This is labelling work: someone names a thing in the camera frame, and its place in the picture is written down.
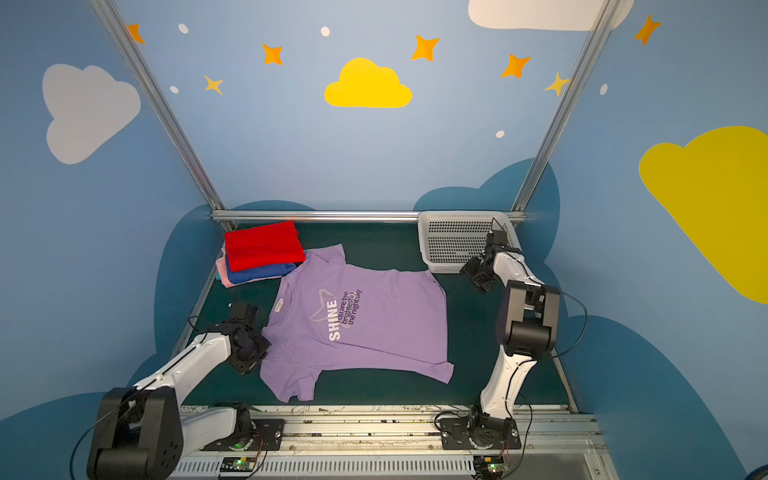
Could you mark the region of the white plastic laundry basket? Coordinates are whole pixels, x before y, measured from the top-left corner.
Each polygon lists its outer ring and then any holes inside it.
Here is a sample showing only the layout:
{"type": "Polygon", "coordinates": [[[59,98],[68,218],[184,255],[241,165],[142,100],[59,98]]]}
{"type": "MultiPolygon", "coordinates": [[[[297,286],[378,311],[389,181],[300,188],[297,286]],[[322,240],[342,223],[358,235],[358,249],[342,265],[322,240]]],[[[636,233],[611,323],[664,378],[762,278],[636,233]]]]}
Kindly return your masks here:
{"type": "Polygon", "coordinates": [[[472,258],[484,253],[487,234],[503,230],[508,246],[519,248],[509,217],[494,211],[425,211],[417,220],[423,262],[434,274],[458,274],[472,258]]]}

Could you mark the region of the purple t shirt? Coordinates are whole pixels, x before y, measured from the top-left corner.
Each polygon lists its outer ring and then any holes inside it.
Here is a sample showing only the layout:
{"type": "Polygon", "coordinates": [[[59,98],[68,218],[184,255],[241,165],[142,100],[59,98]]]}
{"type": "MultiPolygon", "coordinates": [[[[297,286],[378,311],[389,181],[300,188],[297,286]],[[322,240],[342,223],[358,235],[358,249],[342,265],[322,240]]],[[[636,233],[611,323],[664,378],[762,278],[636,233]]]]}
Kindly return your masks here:
{"type": "Polygon", "coordinates": [[[371,270],[347,263],[342,245],[310,249],[280,281],[260,378],[281,402],[311,401],[325,371],[415,372],[444,384],[446,294],[429,271],[371,270]]]}

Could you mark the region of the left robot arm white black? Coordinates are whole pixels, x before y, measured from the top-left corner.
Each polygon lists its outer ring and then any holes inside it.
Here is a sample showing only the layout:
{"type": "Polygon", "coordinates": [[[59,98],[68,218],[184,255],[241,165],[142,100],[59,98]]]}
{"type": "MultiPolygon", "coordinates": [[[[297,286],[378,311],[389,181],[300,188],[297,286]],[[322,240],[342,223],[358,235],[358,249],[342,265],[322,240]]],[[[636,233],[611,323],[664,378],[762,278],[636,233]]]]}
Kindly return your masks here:
{"type": "Polygon", "coordinates": [[[183,417],[188,395],[227,363],[246,375],[267,355],[269,341],[239,322],[216,324],[155,373],[131,387],[114,388],[99,405],[86,466],[90,479],[166,479],[180,460],[206,447],[256,450],[241,460],[253,472],[267,457],[270,437],[259,432],[247,406],[211,407],[183,417]]]}

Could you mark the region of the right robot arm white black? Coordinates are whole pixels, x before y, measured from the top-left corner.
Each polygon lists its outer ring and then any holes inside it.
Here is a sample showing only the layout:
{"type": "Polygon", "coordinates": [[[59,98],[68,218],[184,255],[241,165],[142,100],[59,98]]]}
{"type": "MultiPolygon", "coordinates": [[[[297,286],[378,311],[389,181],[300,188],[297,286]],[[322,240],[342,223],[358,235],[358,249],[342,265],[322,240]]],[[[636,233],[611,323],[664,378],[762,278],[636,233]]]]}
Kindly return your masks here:
{"type": "Polygon", "coordinates": [[[517,248],[492,247],[462,273],[483,293],[496,284],[504,288],[495,325],[499,354],[468,417],[468,436],[480,449],[517,446],[514,402],[530,370],[556,343],[561,291],[538,279],[517,248]]]}

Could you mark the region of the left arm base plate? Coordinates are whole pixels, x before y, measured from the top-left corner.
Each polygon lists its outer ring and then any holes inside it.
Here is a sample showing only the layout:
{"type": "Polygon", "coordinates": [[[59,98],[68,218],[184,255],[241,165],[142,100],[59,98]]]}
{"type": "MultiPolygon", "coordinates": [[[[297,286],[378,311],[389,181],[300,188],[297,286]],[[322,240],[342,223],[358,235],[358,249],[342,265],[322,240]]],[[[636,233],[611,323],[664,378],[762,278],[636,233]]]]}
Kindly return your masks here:
{"type": "Polygon", "coordinates": [[[284,420],[274,418],[239,422],[231,435],[205,445],[202,451],[277,451],[281,447],[284,427],[284,420]]]}

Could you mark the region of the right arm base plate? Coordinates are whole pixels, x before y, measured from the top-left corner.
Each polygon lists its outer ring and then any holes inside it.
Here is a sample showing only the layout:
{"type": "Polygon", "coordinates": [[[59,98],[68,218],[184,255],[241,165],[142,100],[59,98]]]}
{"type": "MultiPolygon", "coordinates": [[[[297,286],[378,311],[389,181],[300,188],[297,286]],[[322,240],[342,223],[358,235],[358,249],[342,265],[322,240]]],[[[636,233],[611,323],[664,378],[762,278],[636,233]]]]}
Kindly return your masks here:
{"type": "Polygon", "coordinates": [[[444,450],[520,450],[522,438],[516,422],[509,418],[500,423],[477,421],[468,417],[438,420],[444,450]]]}

